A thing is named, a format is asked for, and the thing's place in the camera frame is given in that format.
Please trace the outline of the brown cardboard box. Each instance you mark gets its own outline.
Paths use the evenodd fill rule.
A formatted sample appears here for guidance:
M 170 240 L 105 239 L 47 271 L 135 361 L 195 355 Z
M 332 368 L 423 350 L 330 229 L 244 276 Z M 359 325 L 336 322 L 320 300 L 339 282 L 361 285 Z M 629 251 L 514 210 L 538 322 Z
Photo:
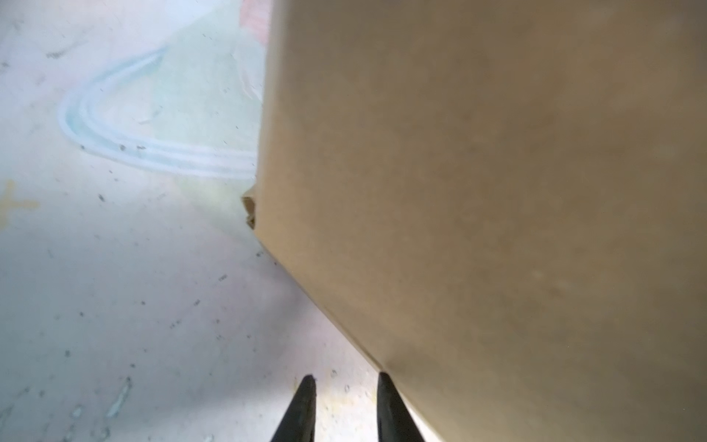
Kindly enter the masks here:
M 278 1 L 254 195 L 442 438 L 705 440 L 703 1 Z

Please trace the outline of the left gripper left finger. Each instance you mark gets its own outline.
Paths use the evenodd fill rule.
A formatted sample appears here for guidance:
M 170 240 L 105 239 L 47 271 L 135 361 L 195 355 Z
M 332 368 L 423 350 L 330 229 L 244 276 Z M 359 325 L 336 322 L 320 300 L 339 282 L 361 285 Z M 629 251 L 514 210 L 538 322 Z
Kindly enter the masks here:
M 317 384 L 313 375 L 303 377 L 278 425 L 272 442 L 313 442 L 315 440 Z

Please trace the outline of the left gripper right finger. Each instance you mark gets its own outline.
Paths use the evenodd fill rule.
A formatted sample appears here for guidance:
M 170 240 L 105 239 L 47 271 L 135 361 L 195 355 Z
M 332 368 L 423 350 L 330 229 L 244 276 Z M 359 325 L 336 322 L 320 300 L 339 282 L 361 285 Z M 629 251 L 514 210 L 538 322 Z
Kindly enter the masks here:
M 379 442 L 425 441 L 394 382 L 386 372 L 380 372 L 377 381 L 377 440 Z

